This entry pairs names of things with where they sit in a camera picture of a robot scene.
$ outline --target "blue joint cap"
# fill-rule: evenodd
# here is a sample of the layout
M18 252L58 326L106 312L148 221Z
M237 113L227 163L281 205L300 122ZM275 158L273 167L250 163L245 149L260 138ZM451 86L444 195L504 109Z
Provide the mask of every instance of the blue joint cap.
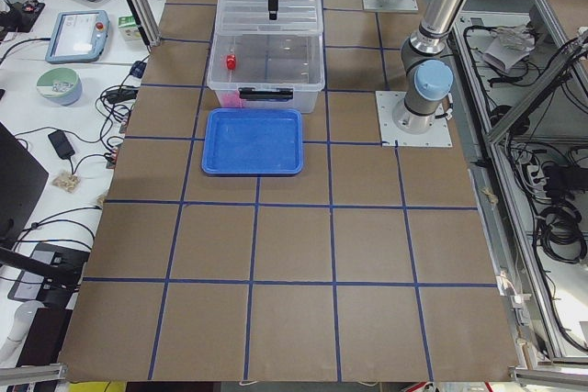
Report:
M426 100L439 101L445 98L453 84L453 73L439 60L422 63L414 75L414 87Z

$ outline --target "white desk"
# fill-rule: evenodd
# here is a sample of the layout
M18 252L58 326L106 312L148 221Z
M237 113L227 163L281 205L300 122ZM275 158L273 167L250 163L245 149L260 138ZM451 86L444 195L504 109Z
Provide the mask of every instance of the white desk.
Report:
M12 132L18 133L37 129L45 126L53 126L75 132L85 140L97 140L98 132L104 122L95 109L94 103L100 92L107 87L119 84L129 72L129 66L136 60L147 55L147 50L141 40L125 41L117 30L117 19L121 16L129 16L130 10L126 0L98 0L87 2L85 0L41 0L46 3L45 9L40 15L32 32L18 34L14 39L5 41L0 45L0 54L12 44L34 37L49 37L52 33L57 15L62 11L84 11L91 9L105 9L111 21L107 46L98 62L73 63L67 66L76 70L84 91L79 101L71 106L59 106L43 98L36 90L36 82L40 75L52 67L44 61L48 42L31 42L22 45L8 55L0 65L0 87L6 90L0 100L0 121ZM157 21L164 11L165 0L149 0L153 14ZM139 81L132 79L127 84L138 85ZM29 223L52 214L78 207L90 207L96 204L99 197L104 195L110 186L112 171L105 168L106 161L101 158L91 158L84 161L77 175L81 183L76 190L69 194L51 185L51 180L61 171L69 171L69 163L60 160L47 139L50 130L43 130L21 138L29 142L29 151L49 172L47 183L37 207L35 208ZM119 133L119 125L109 132L109 135ZM68 135L68 139L76 151L73 162L77 163L84 156L91 153L103 153L105 149L100 143L88 144ZM77 220L92 231L96 231L101 211L85 210L64 216L64 218ZM51 224L39 230L32 231L28 240L44 239L72 239L92 244L87 231L72 224ZM83 250L81 245L58 243L60 246L71 246ZM21 244L19 252L29 255L35 244ZM19 270L8 267L0 268L0 275L14 279ZM6 294L12 282L0 279L0 344L4 342L13 321L14 311L20 302L8 300ZM2 367L12 367L16 364L20 351L0 364Z

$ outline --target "white plastic lid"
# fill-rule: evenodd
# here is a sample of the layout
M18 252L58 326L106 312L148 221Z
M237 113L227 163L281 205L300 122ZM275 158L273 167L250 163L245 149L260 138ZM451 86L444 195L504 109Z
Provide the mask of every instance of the white plastic lid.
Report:
M322 33L322 0L279 0L270 20L267 0L218 0L215 32L221 35Z

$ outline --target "green bowl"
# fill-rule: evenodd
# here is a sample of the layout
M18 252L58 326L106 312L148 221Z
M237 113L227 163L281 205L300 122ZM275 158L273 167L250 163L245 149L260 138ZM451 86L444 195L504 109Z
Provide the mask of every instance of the green bowl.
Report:
M37 90L53 103L69 106L82 96L82 82L73 69L55 68L39 78Z

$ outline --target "device screen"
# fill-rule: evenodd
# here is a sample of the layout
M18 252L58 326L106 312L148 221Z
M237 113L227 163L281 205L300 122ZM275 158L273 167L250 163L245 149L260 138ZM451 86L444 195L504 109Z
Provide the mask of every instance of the device screen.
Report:
M92 36L98 14L71 14L63 16L53 47L54 56L86 55L93 49Z

